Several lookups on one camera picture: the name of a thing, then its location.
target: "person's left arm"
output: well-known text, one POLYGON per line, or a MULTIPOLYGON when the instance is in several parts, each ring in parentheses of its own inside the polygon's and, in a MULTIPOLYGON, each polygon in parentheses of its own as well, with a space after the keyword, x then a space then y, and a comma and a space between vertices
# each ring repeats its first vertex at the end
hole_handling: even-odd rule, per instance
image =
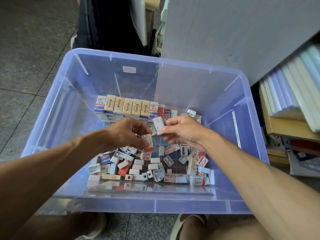
POLYGON ((73 174, 99 153, 148 143, 142 121, 124 118, 61 146, 0 165, 0 232, 10 238, 73 174))

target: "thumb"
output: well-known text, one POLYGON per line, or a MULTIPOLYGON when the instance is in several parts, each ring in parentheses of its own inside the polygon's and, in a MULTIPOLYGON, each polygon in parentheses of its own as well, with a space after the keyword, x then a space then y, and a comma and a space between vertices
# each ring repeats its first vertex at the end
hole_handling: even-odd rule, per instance
POLYGON ((138 148, 146 148, 149 146, 149 143, 144 139, 137 137, 134 133, 132 133, 130 142, 132 145, 135 145, 138 148))
POLYGON ((180 128, 181 126, 179 124, 175 124, 175 125, 165 125, 160 130, 163 134, 172 134, 172 133, 178 134, 180 128))

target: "person's right arm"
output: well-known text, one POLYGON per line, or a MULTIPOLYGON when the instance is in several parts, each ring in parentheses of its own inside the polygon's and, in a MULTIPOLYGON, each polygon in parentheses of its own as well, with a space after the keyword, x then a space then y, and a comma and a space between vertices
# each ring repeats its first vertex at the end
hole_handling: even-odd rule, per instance
POLYGON ((317 191, 244 152, 187 115, 171 118, 165 125, 162 132, 170 144, 186 142, 214 160, 273 239, 319 239, 317 191))

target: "black bag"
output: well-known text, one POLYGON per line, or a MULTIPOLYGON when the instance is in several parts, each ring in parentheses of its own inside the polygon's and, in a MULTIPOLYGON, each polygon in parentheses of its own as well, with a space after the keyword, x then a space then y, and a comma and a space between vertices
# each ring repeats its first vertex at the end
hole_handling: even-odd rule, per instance
POLYGON ((75 48, 150 55, 134 29, 130 0, 80 0, 75 48))

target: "plastic storage bin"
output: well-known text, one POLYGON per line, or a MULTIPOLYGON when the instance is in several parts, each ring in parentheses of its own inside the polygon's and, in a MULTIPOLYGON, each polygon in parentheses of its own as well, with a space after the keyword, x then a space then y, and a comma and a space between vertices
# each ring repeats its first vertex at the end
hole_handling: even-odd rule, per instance
MULTIPOLYGON (((106 126, 93 111, 97 96, 106 94, 157 101, 182 108, 179 113, 193 109, 202 115, 204 126, 269 163, 249 83, 241 71, 82 48, 64 57, 22 157, 106 126)), ((208 167, 214 184, 206 187, 144 181, 137 182, 141 184, 137 190, 112 187, 103 193, 87 187, 89 164, 74 174, 46 206, 106 212, 250 213, 212 160, 208 167)))

